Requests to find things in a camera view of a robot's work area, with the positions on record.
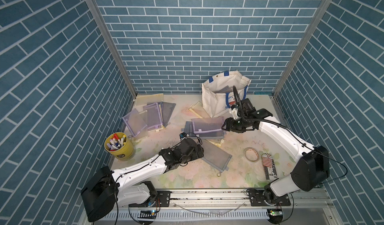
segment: brick wall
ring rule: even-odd
[[[132,96],[83,0],[0,0],[0,224],[76,224]]]
[[[333,0],[277,96],[295,132],[348,167],[325,184],[345,224],[383,224],[383,19],[384,0]]]
[[[96,0],[140,93],[239,70],[271,94],[321,0]]]

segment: cartoon print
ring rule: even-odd
[[[235,104],[235,96],[229,97],[228,103],[229,103],[229,106],[232,106],[233,104]]]

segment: tote bag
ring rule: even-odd
[[[203,108],[211,117],[223,115],[235,103],[232,87],[245,99],[251,80],[239,71],[222,72],[202,84]]]

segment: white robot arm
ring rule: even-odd
[[[204,155],[201,144],[197,144],[185,133],[180,134],[180,139],[180,143],[162,149],[158,155],[141,163],[113,171],[108,167],[98,170],[81,190],[89,222],[107,215],[116,201],[119,201],[120,206],[137,203],[150,207],[157,198],[157,192],[151,182],[142,181]]]
[[[328,150],[315,147],[288,130],[266,109],[256,110],[249,99],[240,100],[236,87],[233,87],[236,103],[232,106],[233,118],[227,118],[223,129],[243,133],[255,129],[275,140],[296,162],[293,171],[264,189],[265,201],[276,204],[287,193],[297,190],[310,191],[329,177]]]

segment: metal pole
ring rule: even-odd
[[[115,60],[122,77],[124,78],[125,83],[128,86],[128,89],[133,95],[133,98],[136,98],[136,91],[135,88],[128,76],[127,70],[125,69],[124,63],[118,53],[118,50],[112,40],[111,34],[108,31],[108,28],[104,22],[103,16],[100,13],[100,10],[96,4],[95,0],[84,0],[85,3],[88,5],[89,10],[91,11],[91,14],[96,22],[96,25],[98,26],[101,35],[104,37],[104,40],[109,48],[109,51],[111,52],[113,59]]]
[[[272,92],[274,97],[276,97],[277,94],[280,92],[281,88],[283,88],[285,81],[288,79],[289,74],[291,73],[291,71],[295,67],[296,62],[298,61],[301,54],[303,53],[305,46],[307,45],[308,41],[310,40],[316,27],[320,23],[320,20],[323,18],[329,5],[331,4],[331,1],[332,0],[322,0],[320,3],[320,6],[318,7],[318,9],[316,9],[316,12],[314,13],[313,18],[312,18],[311,22],[309,23],[307,30],[304,33],[303,38],[300,40],[299,44],[297,45],[297,48],[293,52],[291,60],[287,64],[287,67],[285,68],[283,74],[281,75],[280,80],[277,82],[276,87]]]

